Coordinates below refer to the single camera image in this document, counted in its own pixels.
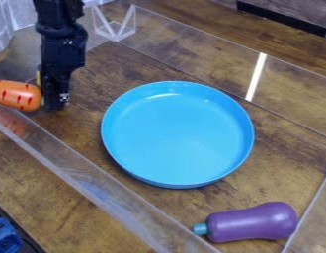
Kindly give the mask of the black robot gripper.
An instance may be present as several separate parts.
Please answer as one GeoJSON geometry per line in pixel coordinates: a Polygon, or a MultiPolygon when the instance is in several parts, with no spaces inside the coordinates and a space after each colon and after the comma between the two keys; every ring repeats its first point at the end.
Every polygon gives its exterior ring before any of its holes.
{"type": "Polygon", "coordinates": [[[83,16],[83,3],[81,0],[32,0],[32,4],[46,74],[40,79],[43,106],[50,111],[58,111],[69,101],[70,73],[85,62],[87,32],[77,23],[77,19],[83,16]]]}

